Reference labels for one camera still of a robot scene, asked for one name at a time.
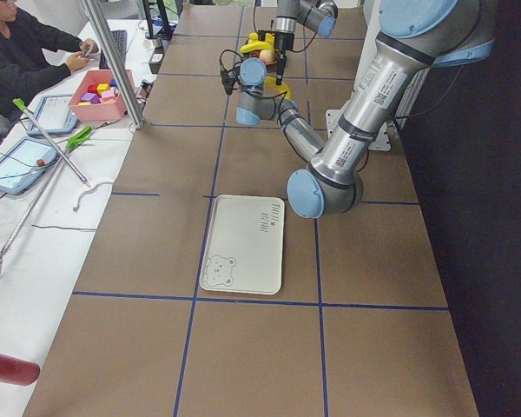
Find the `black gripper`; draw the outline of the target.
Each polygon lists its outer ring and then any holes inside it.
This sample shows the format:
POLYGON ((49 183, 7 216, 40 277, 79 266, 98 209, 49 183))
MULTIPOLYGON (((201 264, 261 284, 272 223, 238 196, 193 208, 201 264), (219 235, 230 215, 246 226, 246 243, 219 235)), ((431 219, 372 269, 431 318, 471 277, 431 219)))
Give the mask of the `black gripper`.
POLYGON ((276 54, 276 77, 275 84, 282 85, 283 76, 286 69, 287 57, 286 53, 293 49, 294 32, 293 31, 274 31, 274 48, 276 54))

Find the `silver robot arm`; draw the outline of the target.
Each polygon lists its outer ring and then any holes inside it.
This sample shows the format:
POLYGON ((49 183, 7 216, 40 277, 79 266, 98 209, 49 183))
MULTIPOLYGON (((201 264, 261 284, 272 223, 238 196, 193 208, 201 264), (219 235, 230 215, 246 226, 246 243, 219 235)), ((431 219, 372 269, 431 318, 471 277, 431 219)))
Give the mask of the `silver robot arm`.
POLYGON ((276 57, 275 84, 283 84, 283 76, 287 66, 287 53, 298 53, 294 47, 296 26, 299 24, 313 32, 315 36, 329 37, 335 27, 338 7, 334 1, 282 0, 277 2, 275 22, 269 30, 254 31, 260 41, 267 39, 267 34, 274 36, 276 57))
POLYGON ((355 167, 393 118, 413 77, 431 67, 475 63, 491 54, 497 4, 494 1, 383 1, 371 64, 353 90, 333 132, 323 140, 280 92, 268 97, 267 67, 245 58, 225 90, 240 91, 236 121, 255 126, 275 120, 307 166, 293 172, 287 198, 297 215, 320 218, 354 208, 363 193, 355 167))

